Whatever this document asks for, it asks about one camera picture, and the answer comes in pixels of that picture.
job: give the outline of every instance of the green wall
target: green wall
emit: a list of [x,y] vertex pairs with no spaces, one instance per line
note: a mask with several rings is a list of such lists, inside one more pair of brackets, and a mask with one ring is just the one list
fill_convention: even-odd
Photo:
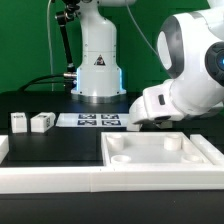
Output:
[[[1,0],[0,9],[0,92],[17,90],[33,78],[49,75],[46,12],[48,0]],[[66,71],[66,62],[59,27],[54,20],[63,10],[57,0],[51,7],[51,31],[54,73]],[[206,0],[137,0],[131,7],[146,37],[155,46],[163,21],[171,14],[208,8]],[[161,83],[168,76],[161,68],[132,24],[126,8],[101,8],[118,29],[118,65],[124,74],[129,92]],[[76,66],[81,63],[81,30],[79,21],[68,24],[68,34]],[[51,90],[51,86],[35,86],[30,90]]]

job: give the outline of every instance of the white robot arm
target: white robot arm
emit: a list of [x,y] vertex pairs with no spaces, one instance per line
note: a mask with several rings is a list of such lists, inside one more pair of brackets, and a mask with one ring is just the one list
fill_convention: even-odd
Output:
[[72,96],[91,103],[110,103],[122,98],[122,72],[116,63],[116,27],[102,17],[98,6],[125,6],[136,0],[81,0],[76,11],[82,28],[83,61],[77,69]]
[[211,9],[169,17],[157,49],[172,79],[146,88],[130,108],[128,130],[145,120],[155,123],[210,116],[223,108],[224,1],[208,0]]

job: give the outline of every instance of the black table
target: black table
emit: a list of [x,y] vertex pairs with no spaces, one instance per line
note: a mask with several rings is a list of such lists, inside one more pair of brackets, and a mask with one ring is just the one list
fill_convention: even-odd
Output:
[[[138,94],[131,95],[127,101],[117,104],[90,105],[75,102],[69,95],[61,92],[2,93],[0,94],[0,134],[9,133],[8,113],[10,112],[127,113],[128,107],[137,96]],[[182,131],[188,137],[190,134],[202,134],[220,151],[224,152],[223,125],[224,117],[217,115],[205,120],[174,123],[174,129],[170,131]],[[100,165],[102,162],[99,149],[100,133],[125,130],[122,128],[91,130],[97,139],[96,150],[92,152],[95,159],[92,157],[85,161],[84,157],[79,161],[51,161],[50,164],[48,164],[49,161],[41,161],[41,158],[31,162],[12,159],[4,161],[1,166],[52,166],[53,163],[55,166],[85,166],[92,165],[92,163]],[[164,130],[147,124],[144,125],[142,131]],[[53,134],[57,132],[57,128],[52,129]],[[0,195],[0,223],[219,224],[224,221],[223,208],[223,190]]]

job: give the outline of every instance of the white platform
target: white platform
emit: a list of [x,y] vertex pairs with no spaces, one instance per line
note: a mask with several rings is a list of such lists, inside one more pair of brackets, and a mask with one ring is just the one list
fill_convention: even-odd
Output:
[[[124,137],[121,151],[108,147],[107,136]],[[1,168],[0,193],[96,192],[141,190],[224,189],[224,156],[201,135],[190,140],[182,133],[181,149],[164,151],[167,133],[102,133],[102,167]],[[0,138],[1,159],[8,137]],[[131,161],[112,164],[116,155]],[[196,155],[202,160],[183,162]]]

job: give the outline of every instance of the small white cube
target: small white cube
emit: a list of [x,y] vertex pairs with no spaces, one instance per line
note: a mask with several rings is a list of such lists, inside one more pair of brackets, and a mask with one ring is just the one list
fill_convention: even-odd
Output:
[[27,118],[25,113],[11,113],[11,125],[13,133],[27,132]]
[[31,132],[44,133],[54,126],[55,117],[54,113],[40,113],[31,118]]

